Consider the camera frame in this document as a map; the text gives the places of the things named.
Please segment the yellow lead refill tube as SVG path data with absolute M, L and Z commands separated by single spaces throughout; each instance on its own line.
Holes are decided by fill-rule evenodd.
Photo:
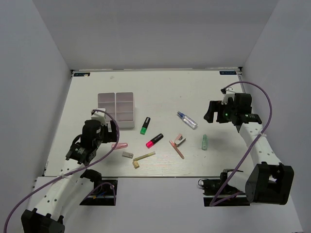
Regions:
M 153 152 L 150 152 L 150 153 L 148 153 L 148 154 L 142 155 L 142 156 L 140 156 L 140 157 L 134 158 L 133 161 L 138 161 L 138 160 L 141 160 L 141 159 L 144 159 L 144 158 L 153 156 L 153 155 L 155 155 L 155 154 L 156 154 L 156 152 L 153 151 Z

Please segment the pink highlighter marker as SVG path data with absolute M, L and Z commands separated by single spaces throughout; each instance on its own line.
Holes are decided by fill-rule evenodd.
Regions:
M 164 135 L 162 133 L 155 136 L 153 139 L 151 139 L 149 142 L 146 143 L 147 148 L 151 148 L 154 144 L 156 144 L 158 141 L 160 141 Z

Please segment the blue capped spray bottle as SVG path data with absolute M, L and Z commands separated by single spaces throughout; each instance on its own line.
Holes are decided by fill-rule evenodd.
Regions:
M 187 116 L 186 114 L 182 113 L 182 112 L 177 112 L 177 115 L 179 116 L 179 118 L 189 127 L 191 127 L 193 130 L 195 130 L 198 126 L 198 124 L 191 119 L 189 116 Z

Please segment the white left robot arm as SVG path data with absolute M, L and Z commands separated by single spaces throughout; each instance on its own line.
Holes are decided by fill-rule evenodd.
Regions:
M 76 136 L 66 154 L 57 180 L 49 185 L 42 200 L 32 209 L 26 209 L 21 222 L 26 233 L 63 233 L 65 217 L 91 194 L 102 190 L 101 173 L 90 169 L 102 143 L 118 142 L 119 128 L 114 120 L 85 121 L 82 133 Z

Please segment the white left organizer tray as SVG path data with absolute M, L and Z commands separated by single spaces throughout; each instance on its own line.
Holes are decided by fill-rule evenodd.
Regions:
M 98 98 L 98 108 L 104 108 L 107 113 L 109 113 L 115 121 L 116 120 L 116 94 L 115 93 L 99 93 Z

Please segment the green transparent glue tube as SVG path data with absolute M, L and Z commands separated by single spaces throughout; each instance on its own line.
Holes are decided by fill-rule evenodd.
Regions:
M 203 137 L 202 137 L 201 149 L 202 150 L 207 150 L 207 146 L 208 146 L 207 135 L 204 134 Z

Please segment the grey eraser block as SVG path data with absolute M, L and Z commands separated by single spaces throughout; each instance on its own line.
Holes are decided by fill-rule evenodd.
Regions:
M 133 158 L 133 154 L 132 153 L 129 153 L 129 152 L 123 152 L 122 153 L 122 157 L 126 157 L 126 158 L 130 158 L 130 159 L 132 159 Z

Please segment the green highlighter marker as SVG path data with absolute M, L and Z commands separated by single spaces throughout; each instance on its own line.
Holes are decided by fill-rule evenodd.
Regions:
M 141 130 L 140 130 L 140 134 L 142 135 L 145 135 L 146 134 L 146 131 L 147 131 L 147 128 L 149 126 L 149 123 L 150 123 L 150 118 L 149 117 L 146 117 L 142 127 L 141 127 Z

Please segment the right corner label sticker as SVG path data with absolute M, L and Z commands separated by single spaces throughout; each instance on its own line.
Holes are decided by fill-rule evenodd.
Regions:
M 237 75 L 236 71 L 228 71 L 228 70 L 224 70 L 224 71 L 219 71 L 220 75 Z

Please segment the pink transparent case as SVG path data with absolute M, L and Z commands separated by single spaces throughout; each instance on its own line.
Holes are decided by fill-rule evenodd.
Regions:
M 111 145 L 111 148 L 113 149 L 116 149 L 116 150 L 119 150 L 119 149 L 123 149 L 123 148 L 126 148 L 128 147 L 128 143 L 115 143 L 115 144 L 112 144 Z

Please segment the corner label sticker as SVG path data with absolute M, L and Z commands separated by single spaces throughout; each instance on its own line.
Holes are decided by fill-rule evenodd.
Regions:
M 220 75 L 237 75 L 236 71 L 228 71 L 228 70 L 224 70 L 224 71 L 219 71 Z
M 89 77 L 90 72 L 75 72 L 73 76 L 74 77 Z

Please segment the white organizer tray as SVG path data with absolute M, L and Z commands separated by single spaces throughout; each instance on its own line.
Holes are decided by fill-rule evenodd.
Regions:
M 116 93 L 116 121 L 122 129 L 135 127 L 135 103 L 133 92 Z
M 107 113 L 109 113 L 115 121 L 116 120 L 116 94 L 115 93 L 99 93 L 98 98 L 98 108 L 104 108 Z

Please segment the left corner label sticker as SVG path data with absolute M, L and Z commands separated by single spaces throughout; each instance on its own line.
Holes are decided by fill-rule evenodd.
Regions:
M 89 77 L 90 72 L 75 72 L 73 76 L 74 77 Z

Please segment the pink lead refill tube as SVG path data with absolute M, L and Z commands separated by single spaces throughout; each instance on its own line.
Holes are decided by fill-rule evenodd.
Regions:
M 184 159 L 184 155 L 181 153 L 181 151 L 178 149 L 178 147 L 176 146 L 176 144 L 169 140 L 170 145 L 174 148 L 174 150 L 177 152 L 177 154 L 181 157 L 181 159 Z

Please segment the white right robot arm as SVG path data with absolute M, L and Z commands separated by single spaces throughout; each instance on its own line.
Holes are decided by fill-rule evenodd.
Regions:
M 267 138 L 262 133 L 262 121 L 252 113 L 250 94 L 226 94 L 223 100 L 209 103 L 204 119 L 208 123 L 231 122 L 248 147 L 254 165 L 246 174 L 225 169 L 218 179 L 201 179 L 198 185 L 206 196 L 217 193 L 230 199 L 236 192 L 244 194 L 249 203 L 285 205 L 288 201 L 294 179 L 294 170 L 286 166 L 273 152 Z

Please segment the white right organizer tray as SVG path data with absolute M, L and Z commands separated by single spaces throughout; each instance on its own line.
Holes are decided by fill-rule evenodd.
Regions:
M 116 93 L 116 121 L 122 129 L 135 127 L 135 103 L 133 92 Z

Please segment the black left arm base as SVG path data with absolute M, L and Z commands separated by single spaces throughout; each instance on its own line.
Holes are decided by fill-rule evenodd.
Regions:
M 103 184 L 94 190 L 81 203 L 81 206 L 115 206 L 117 200 L 118 180 L 101 180 Z

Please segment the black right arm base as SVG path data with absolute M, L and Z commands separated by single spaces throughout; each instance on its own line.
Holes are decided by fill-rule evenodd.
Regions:
M 219 177 L 216 178 L 201 178 L 198 181 L 198 186 L 203 190 L 203 200 L 204 206 L 209 207 L 213 197 L 216 195 L 219 188 L 228 178 L 229 172 L 232 172 L 232 169 L 224 169 Z M 239 190 L 230 185 L 226 185 L 225 188 L 221 191 L 220 195 L 217 197 L 216 201 L 219 201 L 222 198 L 233 195 L 239 192 Z M 216 207 L 233 207 L 233 206 L 249 206 L 246 195 L 242 193 L 241 195 L 235 196 L 233 198 L 227 199 L 219 204 Z

